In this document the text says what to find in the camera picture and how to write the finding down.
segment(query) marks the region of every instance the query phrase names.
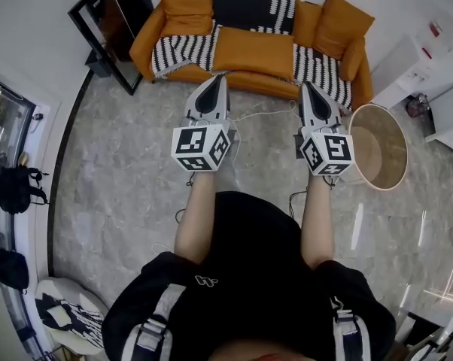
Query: person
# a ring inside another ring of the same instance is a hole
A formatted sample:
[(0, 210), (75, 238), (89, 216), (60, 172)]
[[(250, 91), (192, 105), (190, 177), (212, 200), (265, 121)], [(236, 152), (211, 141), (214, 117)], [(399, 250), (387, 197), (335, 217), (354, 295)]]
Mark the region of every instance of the person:
[[(267, 201), (217, 192), (223, 179), (196, 173), (174, 253), (148, 263), (105, 318), (108, 358), (335, 360), (335, 299), (363, 319), (370, 359), (383, 360), (395, 321), (362, 273), (333, 260), (330, 187), (323, 178), (310, 175), (301, 227)], [(170, 290), (172, 284), (181, 290)], [(173, 297), (165, 297), (167, 288)], [(162, 314), (165, 304), (171, 310)], [(167, 334), (151, 344), (158, 328)], [(144, 333), (149, 337), (142, 339)]]

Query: black backpack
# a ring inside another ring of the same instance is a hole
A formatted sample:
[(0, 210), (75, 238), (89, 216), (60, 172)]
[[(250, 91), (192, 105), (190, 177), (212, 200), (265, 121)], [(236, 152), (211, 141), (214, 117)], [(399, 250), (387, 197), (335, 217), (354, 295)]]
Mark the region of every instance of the black backpack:
[[(0, 173), (0, 207), (10, 214), (18, 214), (26, 211), (31, 203), (46, 205), (46, 194), (39, 186), (44, 172), (37, 168), (27, 168), (23, 165), (13, 168), (1, 169)], [(34, 179), (38, 187), (29, 184), (29, 177)], [(31, 202), (31, 196), (38, 196), (43, 203)]]
[(0, 249), (0, 282), (21, 291), (28, 288), (29, 273), (24, 255)]

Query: orange sofa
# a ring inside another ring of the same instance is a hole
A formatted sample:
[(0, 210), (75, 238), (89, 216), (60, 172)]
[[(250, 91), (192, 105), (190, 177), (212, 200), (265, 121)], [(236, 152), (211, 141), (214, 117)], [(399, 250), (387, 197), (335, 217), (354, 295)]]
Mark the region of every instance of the orange sofa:
[[(166, 23), (166, 14), (160, 3), (144, 24), (129, 52), (132, 61), (145, 80), (153, 82), (155, 76), (151, 68), (152, 52)], [(212, 75), (198, 65), (187, 65), (168, 74), (168, 80), (183, 80), (202, 83)], [(279, 80), (276, 77), (249, 71), (233, 71), (226, 75), (228, 85), (265, 95), (286, 99), (298, 99), (299, 87)], [(370, 68), (363, 50), (363, 57), (352, 81), (352, 110), (368, 103), (373, 97)]]

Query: black t-shirt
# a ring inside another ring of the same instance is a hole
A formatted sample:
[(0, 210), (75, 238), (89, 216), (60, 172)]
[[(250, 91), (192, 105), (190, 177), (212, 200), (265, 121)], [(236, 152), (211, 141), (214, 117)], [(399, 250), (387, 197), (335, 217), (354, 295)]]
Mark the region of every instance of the black t-shirt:
[(327, 261), (312, 271), (300, 254), (298, 224), (244, 193), (218, 193), (211, 250), (200, 266), (173, 253), (147, 264), (103, 324), (105, 349), (119, 361), (129, 331), (154, 311), (165, 284), (187, 286), (172, 309), (171, 361), (207, 360), (236, 339), (282, 343), (317, 361), (335, 359), (330, 297), (362, 317), (372, 360), (393, 343), (395, 321), (362, 273)]

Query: marble floor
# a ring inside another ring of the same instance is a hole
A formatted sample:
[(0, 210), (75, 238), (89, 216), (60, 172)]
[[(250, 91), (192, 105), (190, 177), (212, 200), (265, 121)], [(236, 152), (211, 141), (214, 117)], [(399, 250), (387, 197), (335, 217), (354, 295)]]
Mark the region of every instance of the marble floor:
[[(106, 305), (155, 252), (165, 250), (160, 244), (173, 245), (189, 175), (169, 156), (171, 135), (196, 87), (142, 82), (129, 96), (114, 79), (94, 77), (87, 89), (62, 164), (53, 264), (56, 276), (80, 282)], [(233, 119), (288, 109), (286, 100), (234, 89), (231, 103)], [(360, 269), (375, 296), (397, 315), (407, 284), (418, 286), (409, 298), (419, 311), (436, 301), (422, 290), (444, 290), (451, 273), (453, 156), (437, 142), (424, 143), (432, 130), (428, 119), (412, 120), (400, 105), (393, 112), (409, 145), (404, 181), (390, 192), (339, 183), (332, 209), (336, 258)], [(306, 162), (295, 159), (293, 148), (299, 118), (293, 112), (259, 115), (237, 126), (242, 143), (234, 166), (241, 189), (287, 212), (289, 195), (304, 190), (308, 178)], [(297, 220), (304, 201), (304, 195), (293, 201)], [(352, 250), (360, 204), (360, 237)]]

